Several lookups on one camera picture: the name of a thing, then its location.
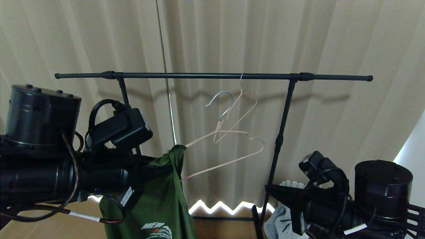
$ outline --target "green fabric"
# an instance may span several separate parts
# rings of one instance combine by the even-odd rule
[[[108,239],[197,238],[180,182],[185,149],[183,145],[175,145],[161,158],[149,163],[156,166],[171,164],[173,172],[144,185],[144,193],[134,209],[127,212],[124,222],[105,224]],[[114,202],[106,197],[99,206],[104,218],[121,216]]]

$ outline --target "clothes hanger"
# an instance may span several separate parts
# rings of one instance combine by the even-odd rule
[[[239,97],[237,98],[237,100],[235,101],[235,103],[240,99],[240,97],[243,95],[243,94],[245,94],[245,93],[243,93],[243,91],[242,91],[242,77],[243,77],[243,74],[241,75],[241,94],[239,95]],[[229,92],[229,91],[221,91],[221,92],[219,92],[219,93],[217,93],[214,97],[213,97],[213,99],[210,101],[210,103],[208,104],[208,105],[206,105],[206,107],[207,106],[209,106],[209,105],[211,105],[211,103],[214,101],[214,99],[218,96],[218,95],[220,95],[220,94],[222,94],[222,93],[229,93],[231,96],[232,96],[232,102],[230,103],[230,105],[229,105],[229,107],[227,108],[227,110],[220,116],[220,119],[219,119],[219,121],[218,121],[218,123],[217,123],[217,127],[216,127],[216,129],[213,131],[213,132],[211,132],[211,133],[209,133],[209,134],[207,134],[207,135],[205,135],[205,136],[203,136],[203,137],[201,137],[201,138],[199,138],[199,139],[197,139],[197,140],[195,140],[195,141],[193,141],[193,142],[190,142],[190,143],[188,143],[188,144],[186,144],[185,146],[188,148],[188,147],[190,147],[190,146],[192,146],[192,145],[194,145],[195,143],[197,143],[197,142],[199,142],[200,140],[202,140],[202,139],[205,139],[205,138],[207,138],[207,137],[209,137],[209,136],[211,136],[211,135],[217,135],[217,133],[219,133],[219,132],[222,132],[222,133],[225,133],[220,139],[218,139],[215,143],[217,143],[217,142],[219,142],[227,133],[235,133],[235,134],[245,134],[246,136],[247,136],[247,138],[248,138],[248,140],[253,140],[253,139],[258,139],[258,140],[260,140],[262,143],[263,143],[263,146],[261,147],[261,149],[260,150],[258,150],[257,152],[254,152],[254,153],[252,153],[252,154],[249,154],[249,155],[246,155],[246,156],[243,156],[243,157],[240,157],[240,158],[238,158],[238,159],[235,159],[235,160],[232,160],[232,161],[229,161],[229,162],[226,162],[226,163],[222,163],[222,164],[220,164],[220,165],[218,165],[218,166],[214,166],[214,167],[211,167],[211,168],[208,168],[208,169],[205,169],[205,170],[202,170],[202,171],[200,171],[200,172],[197,172],[197,173],[195,173],[195,174],[191,174],[191,175],[189,175],[189,176],[187,176],[186,178],[183,178],[183,179],[181,179],[181,181],[183,181],[183,180],[186,180],[186,179],[188,179],[188,178],[191,178],[191,177],[193,177],[193,176],[196,176],[196,175],[199,175],[199,174],[202,174],[202,173],[205,173],[205,172],[208,172],[208,171],[210,171],[210,170],[213,170],[213,169],[216,169],[216,168],[219,168],[219,167],[222,167],[222,166],[225,166],[225,165],[227,165],[227,164],[231,164],[231,163],[234,163],[234,162],[236,162],[236,161],[239,161],[239,160],[242,160],[242,159],[245,159],[245,158],[247,158],[247,157],[250,157],[250,156],[253,156],[253,155],[256,155],[256,154],[258,154],[258,153],[260,153],[261,151],[263,151],[263,149],[264,149],[264,146],[266,145],[265,144],[265,142],[262,140],[262,139],[260,139],[260,138],[258,138],[258,137],[250,137],[249,136],[249,133],[247,133],[247,132],[245,132],[245,131],[232,131],[231,129],[233,129],[256,105],[257,105],[257,103],[258,103],[258,99],[256,98],[256,101],[255,101],[255,104],[230,128],[230,130],[220,130],[220,127],[221,127],[221,125],[223,124],[223,122],[229,117],[229,112],[232,110],[232,108],[233,108],[233,106],[235,105],[234,103],[233,103],[233,94],[231,93],[231,92]]]

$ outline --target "black clothes rack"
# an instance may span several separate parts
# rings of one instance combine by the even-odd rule
[[[248,74],[248,73],[127,73],[105,71],[102,73],[76,73],[76,74],[55,74],[56,79],[61,78],[105,78],[116,79],[119,82],[122,97],[125,104],[129,104],[127,90],[125,88],[125,78],[174,78],[174,79],[256,79],[256,80],[289,80],[288,94],[286,95],[285,106],[283,109],[282,120],[280,123],[279,133],[275,141],[275,152],[273,155],[272,166],[270,168],[269,180],[267,185],[273,183],[278,162],[279,153],[283,144],[283,132],[285,130],[286,119],[288,118],[289,106],[291,105],[292,93],[294,92],[295,84],[298,81],[309,80],[356,80],[356,81],[372,81],[373,76],[352,76],[352,75],[319,75],[312,73],[299,74]],[[141,154],[140,149],[136,148],[136,153]],[[193,219],[204,220],[237,220],[237,221],[252,221],[255,225],[255,232],[258,239],[263,238],[262,224],[266,214],[266,206],[269,200],[269,194],[266,192],[266,197],[263,203],[261,217],[258,216],[256,205],[251,208],[252,217],[212,217],[212,216],[194,216]]]

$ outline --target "curtain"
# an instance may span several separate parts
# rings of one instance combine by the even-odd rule
[[[30,83],[82,97],[77,131],[85,134],[96,102],[121,100],[118,83],[61,79],[54,73],[233,72],[373,75],[366,82],[298,82],[289,110],[275,183],[306,182],[301,159],[320,151],[351,182],[364,160],[392,161],[425,109],[423,1],[2,1],[1,131],[10,87]],[[127,79],[130,103],[154,132],[142,153],[161,156],[215,130],[239,80]],[[262,205],[287,94],[286,80],[242,80],[257,107],[235,130],[265,141],[250,158],[183,182],[186,199]],[[232,109],[231,127],[255,103]],[[112,116],[99,111],[98,122]],[[261,144],[229,134],[187,149],[184,176],[257,151]]]

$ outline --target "wooden floor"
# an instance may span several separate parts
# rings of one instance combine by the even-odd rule
[[[94,201],[71,203],[67,206],[75,210],[93,216],[101,216],[99,205]],[[25,212],[25,216],[40,216],[43,211]],[[203,209],[197,210],[194,216],[230,216],[224,210],[217,210],[214,215],[209,215]],[[251,210],[243,208],[239,210],[239,217],[251,217]],[[195,220],[195,227],[199,239],[253,239],[256,238],[254,223],[243,221],[215,221]],[[91,220],[79,219],[74,216],[57,214],[40,222],[24,223],[11,221],[0,230],[0,239],[45,239],[45,238],[88,238],[106,239],[103,224]]]

